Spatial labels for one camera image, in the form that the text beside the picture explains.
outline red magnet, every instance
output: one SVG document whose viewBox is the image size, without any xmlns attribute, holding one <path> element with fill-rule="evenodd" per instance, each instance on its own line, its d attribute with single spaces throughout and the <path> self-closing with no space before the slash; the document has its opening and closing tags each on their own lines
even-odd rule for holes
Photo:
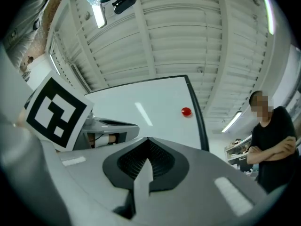
<svg viewBox="0 0 301 226">
<path fill-rule="evenodd" d="M 189 109 L 188 107 L 184 107 L 182 110 L 181 110 L 183 116 L 190 116 L 192 114 L 191 112 L 191 109 Z"/>
</svg>

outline ceiling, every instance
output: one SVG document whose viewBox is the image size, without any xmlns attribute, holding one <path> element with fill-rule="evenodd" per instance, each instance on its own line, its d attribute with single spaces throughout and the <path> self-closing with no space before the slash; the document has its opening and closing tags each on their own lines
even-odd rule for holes
<svg viewBox="0 0 301 226">
<path fill-rule="evenodd" d="M 270 55 L 263 0 L 138 0 L 121 15 L 105 4 L 98 29 L 86 0 L 63 0 L 48 36 L 63 78 L 86 94 L 188 75 L 207 130 L 220 132 L 262 84 Z"/>
</svg>

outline man in black shirt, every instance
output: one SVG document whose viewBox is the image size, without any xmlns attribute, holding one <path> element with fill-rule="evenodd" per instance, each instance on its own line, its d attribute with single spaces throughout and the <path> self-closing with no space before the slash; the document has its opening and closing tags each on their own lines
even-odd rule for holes
<svg viewBox="0 0 301 226">
<path fill-rule="evenodd" d="M 258 183 L 270 193 L 292 177 L 298 160 L 296 133 L 286 109 L 271 109 L 262 91 L 254 92 L 249 104 L 260 122 L 252 132 L 247 163 L 259 163 Z"/>
</svg>

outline gray shirt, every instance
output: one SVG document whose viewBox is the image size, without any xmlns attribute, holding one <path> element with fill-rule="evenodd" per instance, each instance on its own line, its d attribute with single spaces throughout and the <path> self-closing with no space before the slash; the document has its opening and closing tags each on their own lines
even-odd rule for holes
<svg viewBox="0 0 301 226">
<path fill-rule="evenodd" d="M 17 70 L 37 33 L 48 2 L 49 0 L 27 0 L 15 16 L 2 41 Z"/>
</svg>

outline man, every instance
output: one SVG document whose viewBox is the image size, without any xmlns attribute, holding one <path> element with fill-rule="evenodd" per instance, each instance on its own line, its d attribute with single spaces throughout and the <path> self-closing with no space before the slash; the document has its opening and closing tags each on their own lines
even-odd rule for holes
<svg viewBox="0 0 301 226">
<path fill-rule="evenodd" d="M 260 122 L 253 129 L 247 163 L 259 163 L 258 183 L 270 193 L 288 183 L 294 172 L 296 134 L 286 109 L 280 106 L 272 110 L 262 91 L 254 92 L 249 104 Z"/>
<path fill-rule="evenodd" d="M 21 61 L 40 27 L 43 11 L 48 2 L 49 0 L 27 0 L 3 38 L 4 48 L 18 71 Z"/>
</svg>

